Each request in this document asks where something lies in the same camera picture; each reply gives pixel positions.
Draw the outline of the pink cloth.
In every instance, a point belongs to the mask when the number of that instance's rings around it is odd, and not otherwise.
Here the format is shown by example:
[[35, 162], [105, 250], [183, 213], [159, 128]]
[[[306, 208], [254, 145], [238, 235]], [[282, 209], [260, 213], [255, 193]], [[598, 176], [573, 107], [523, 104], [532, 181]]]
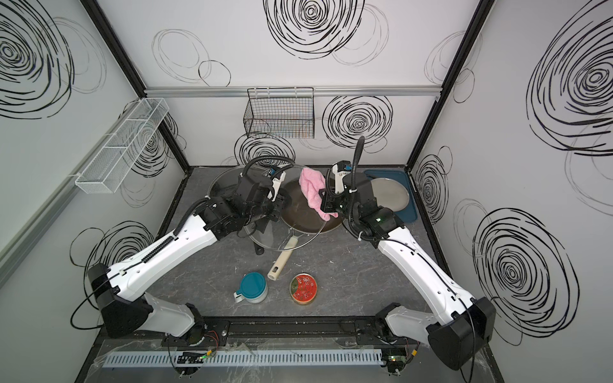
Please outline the pink cloth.
[[331, 218], [338, 218], [338, 213], [326, 213], [321, 209], [322, 197], [319, 192], [326, 186], [324, 175], [314, 169], [302, 168], [299, 176], [299, 186], [304, 197], [307, 199], [308, 206], [313, 209], [323, 221], [330, 221]]

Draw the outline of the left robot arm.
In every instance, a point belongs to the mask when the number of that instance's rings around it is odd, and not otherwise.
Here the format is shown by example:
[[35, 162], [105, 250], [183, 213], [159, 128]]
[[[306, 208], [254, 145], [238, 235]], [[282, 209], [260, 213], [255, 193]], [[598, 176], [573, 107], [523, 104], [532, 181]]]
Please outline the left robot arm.
[[233, 190], [193, 203], [177, 227], [135, 255], [107, 266], [92, 266], [88, 279], [103, 327], [111, 338], [139, 330], [174, 338], [190, 336], [204, 323], [192, 304], [169, 303], [148, 293], [158, 279], [200, 250], [246, 226], [280, 218], [291, 199], [281, 187], [285, 173], [242, 171]]

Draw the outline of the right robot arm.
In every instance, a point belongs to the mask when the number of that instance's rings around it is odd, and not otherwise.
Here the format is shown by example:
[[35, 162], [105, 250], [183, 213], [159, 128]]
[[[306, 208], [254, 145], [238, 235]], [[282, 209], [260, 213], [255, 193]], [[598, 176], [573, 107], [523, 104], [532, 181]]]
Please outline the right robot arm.
[[346, 218], [348, 231], [390, 259], [428, 305], [428, 313], [391, 307], [383, 320], [392, 335], [429, 346], [451, 370], [460, 370], [489, 343], [496, 319], [493, 303], [454, 282], [395, 212], [378, 204], [370, 180], [355, 186], [345, 182], [339, 192], [324, 188], [319, 196], [322, 211]]

